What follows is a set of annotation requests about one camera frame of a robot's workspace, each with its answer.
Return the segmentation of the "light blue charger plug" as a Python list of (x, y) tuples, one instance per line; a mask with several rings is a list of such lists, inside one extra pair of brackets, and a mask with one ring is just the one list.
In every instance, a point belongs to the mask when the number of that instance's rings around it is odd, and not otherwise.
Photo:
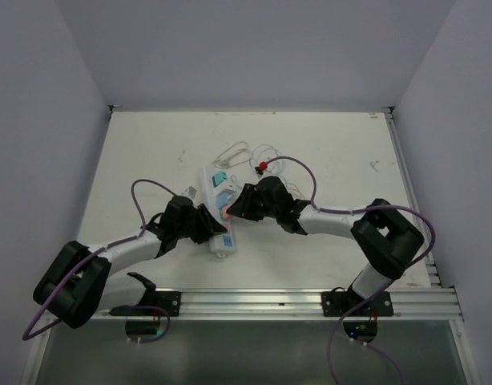
[(216, 197), (216, 207), (218, 209), (222, 209), (223, 207), (230, 205), (234, 199), (236, 194), (230, 191), (223, 191)]

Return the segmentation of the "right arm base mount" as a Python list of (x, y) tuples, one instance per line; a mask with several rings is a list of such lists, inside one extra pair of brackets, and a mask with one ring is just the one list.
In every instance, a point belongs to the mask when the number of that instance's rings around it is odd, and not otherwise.
[[(363, 298), (351, 289), (346, 290), (342, 287), (321, 292), (321, 308), (325, 317), (339, 318), (362, 301)], [(350, 317), (360, 318), (359, 321), (343, 321), (342, 328), (348, 338), (357, 342), (370, 343), (377, 337), (378, 319), (393, 316), (391, 296), (384, 291), (351, 313)]]

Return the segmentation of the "orange charger plug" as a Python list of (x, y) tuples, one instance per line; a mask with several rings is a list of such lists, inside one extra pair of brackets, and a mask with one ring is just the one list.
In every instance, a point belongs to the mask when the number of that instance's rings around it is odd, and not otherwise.
[(223, 219), (229, 220), (232, 215), (228, 213), (228, 209), (231, 207), (231, 205), (225, 205), (222, 209), (221, 212), (223, 214)]

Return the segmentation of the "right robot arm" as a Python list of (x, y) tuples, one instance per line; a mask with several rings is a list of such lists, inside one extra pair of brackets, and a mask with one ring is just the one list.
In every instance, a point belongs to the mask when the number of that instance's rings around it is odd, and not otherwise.
[(310, 201), (293, 197), (275, 176), (246, 184), (227, 214), (248, 221), (269, 217), (288, 233), (354, 240), (367, 265), (347, 289), (346, 304), (359, 315), (374, 307), (374, 293), (402, 276), (424, 243), (422, 233), (388, 201), (376, 199), (366, 212), (354, 214), (319, 210)]

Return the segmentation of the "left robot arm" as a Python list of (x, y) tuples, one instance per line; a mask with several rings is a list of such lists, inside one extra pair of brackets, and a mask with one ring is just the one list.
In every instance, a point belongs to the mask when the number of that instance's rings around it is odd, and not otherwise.
[(195, 206), (183, 196), (173, 196), (161, 213), (144, 221), (138, 232), (106, 245), (66, 243), (59, 251), (33, 292), (33, 300), (76, 329), (100, 310), (129, 306), (137, 314), (151, 313), (156, 304), (155, 284), (130, 273), (138, 283), (121, 294), (111, 290), (107, 280), (142, 261), (154, 260), (171, 252), (178, 241), (189, 239), (197, 245), (228, 232), (203, 205)]

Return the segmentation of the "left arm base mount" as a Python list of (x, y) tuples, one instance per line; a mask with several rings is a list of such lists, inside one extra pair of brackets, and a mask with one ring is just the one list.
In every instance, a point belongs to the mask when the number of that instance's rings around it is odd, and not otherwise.
[(171, 319), (179, 315), (179, 291), (158, 291), (154, 282), (130, 272), (120, 283), (115, 303), (108, 308), (112, 317), (126, 317), (125, 334), (137, 345), (157, 342), (171, 329)]

